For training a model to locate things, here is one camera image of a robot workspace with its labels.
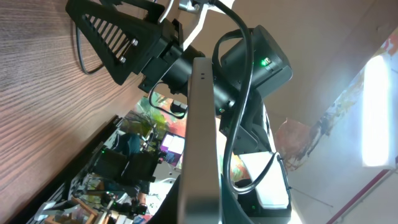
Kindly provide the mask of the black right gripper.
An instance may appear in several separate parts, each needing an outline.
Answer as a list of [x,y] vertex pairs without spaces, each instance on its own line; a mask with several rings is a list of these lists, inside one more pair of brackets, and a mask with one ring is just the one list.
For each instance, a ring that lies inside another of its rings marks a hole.
[[[118,85],[131,73],[141,72],[139,88],[149,93],[183,52],[182,24],[176,19],[162,21],[165,6],[154,1],[99,2],[69,0],[65,10]],[[134,17],[123,11],[124,5],[146,15]]]

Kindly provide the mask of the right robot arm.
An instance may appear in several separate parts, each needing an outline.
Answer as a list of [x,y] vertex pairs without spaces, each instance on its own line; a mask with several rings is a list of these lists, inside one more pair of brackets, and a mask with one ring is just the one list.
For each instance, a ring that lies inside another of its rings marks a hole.
[[188,151],[175,216],[202,223],[287,223],[291,194],[262,100],[292,77],[276,41],[212,0],[209,6],[237,24],[221,40],[238,43],[226,56],[214,50],[206,58],[182,45],[177,21],[160,20],[162,5],[129,3],[145,9],[146,17],[119,12],[118,1],[69,0],[65,9],[118,85],[132,73],[143,74],[142,91],[164,83],[187,97]]

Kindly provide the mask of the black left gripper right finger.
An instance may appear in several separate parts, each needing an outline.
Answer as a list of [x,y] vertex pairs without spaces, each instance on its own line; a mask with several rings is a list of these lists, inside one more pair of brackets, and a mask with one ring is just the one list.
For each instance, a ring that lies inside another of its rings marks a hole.
[[221,205],[223,224],[253,224],[228,188],[223,175],[221,175]]

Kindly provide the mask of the Galaxy smartphone with cyan screen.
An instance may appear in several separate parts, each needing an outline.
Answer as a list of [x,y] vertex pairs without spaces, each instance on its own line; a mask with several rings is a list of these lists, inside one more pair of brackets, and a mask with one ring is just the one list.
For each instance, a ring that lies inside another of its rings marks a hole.
[[213,71],[209,58],[195,58],[189,78],[177,222],[222,222]]

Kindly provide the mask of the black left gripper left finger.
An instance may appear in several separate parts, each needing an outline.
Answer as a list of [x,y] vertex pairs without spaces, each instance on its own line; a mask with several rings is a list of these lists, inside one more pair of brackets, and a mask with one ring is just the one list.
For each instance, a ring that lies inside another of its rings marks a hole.
[[177,224],[179,187],[180,177],[177,177],[158,211],[149,220],[149,224]]

